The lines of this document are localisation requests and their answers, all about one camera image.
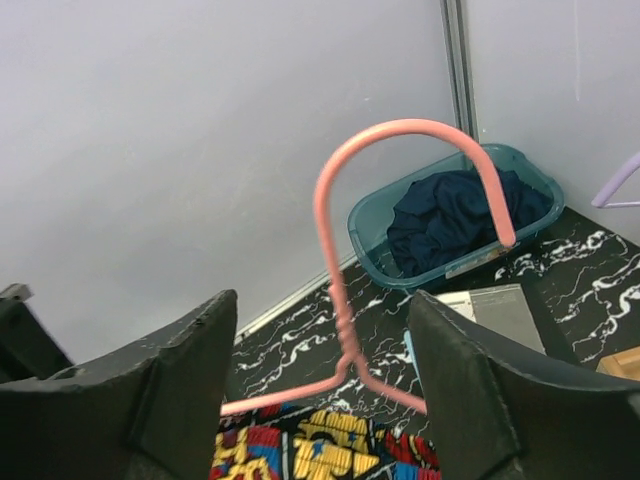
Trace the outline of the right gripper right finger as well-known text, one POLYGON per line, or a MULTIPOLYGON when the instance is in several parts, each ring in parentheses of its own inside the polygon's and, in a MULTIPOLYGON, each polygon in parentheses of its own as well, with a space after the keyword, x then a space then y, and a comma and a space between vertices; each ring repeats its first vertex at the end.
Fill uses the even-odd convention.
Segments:
POLYGON ((638 478, 638 382, 545 356, 424 291, 408 326, 443 478, 638 478))

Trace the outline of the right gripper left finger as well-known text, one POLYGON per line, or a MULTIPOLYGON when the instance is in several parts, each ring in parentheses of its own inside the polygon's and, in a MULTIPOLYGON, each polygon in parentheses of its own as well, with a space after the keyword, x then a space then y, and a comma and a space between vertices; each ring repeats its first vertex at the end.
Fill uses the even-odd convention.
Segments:
POLYGON ((102 357, 1 383, 5 479, 205 479, 238 319, 224 290, 102 357))

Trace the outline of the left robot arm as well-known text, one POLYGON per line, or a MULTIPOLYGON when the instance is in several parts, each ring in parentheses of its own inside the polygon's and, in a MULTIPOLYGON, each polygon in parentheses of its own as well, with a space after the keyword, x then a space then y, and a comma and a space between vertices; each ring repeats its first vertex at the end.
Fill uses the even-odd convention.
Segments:
POLYGON ((28 378, 46 379, 72 362, 27 305, 26 284, 1 290, 1 383, 28 378))

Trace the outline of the navy blue mesh shorts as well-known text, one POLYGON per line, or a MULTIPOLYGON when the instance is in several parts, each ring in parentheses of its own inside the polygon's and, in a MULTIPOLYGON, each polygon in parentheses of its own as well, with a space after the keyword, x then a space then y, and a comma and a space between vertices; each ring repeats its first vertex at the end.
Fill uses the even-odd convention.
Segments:
POLYGON ((497 240, 476 171, 449 171, 411 183, 393 207, 387 241, 404 277, 444 266, 497 240))

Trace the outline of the colourful comic print shorts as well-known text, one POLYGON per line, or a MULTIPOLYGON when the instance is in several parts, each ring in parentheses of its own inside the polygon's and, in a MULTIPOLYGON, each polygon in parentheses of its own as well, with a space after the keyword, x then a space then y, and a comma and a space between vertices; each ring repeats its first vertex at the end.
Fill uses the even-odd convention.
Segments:
POLYGON ((432 442, 370 418, 277 404, 221 419, 211 479, 440 480, 432 442))

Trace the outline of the lavender plastic hanger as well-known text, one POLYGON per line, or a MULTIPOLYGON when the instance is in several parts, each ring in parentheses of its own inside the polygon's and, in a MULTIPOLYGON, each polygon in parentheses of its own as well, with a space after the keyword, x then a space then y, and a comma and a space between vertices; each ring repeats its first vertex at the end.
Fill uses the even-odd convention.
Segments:
POLYGON ((636 153, 629 158, 620 168, 612 175, 606 184, 600 189, 596 196, 592 199, 591 205, 597 209, 619 209, 619 208, 635 208, 640 205, 640 201, 610 202, 613 195, 621 188, 621 186, 639 169, 640 154, 636 153))

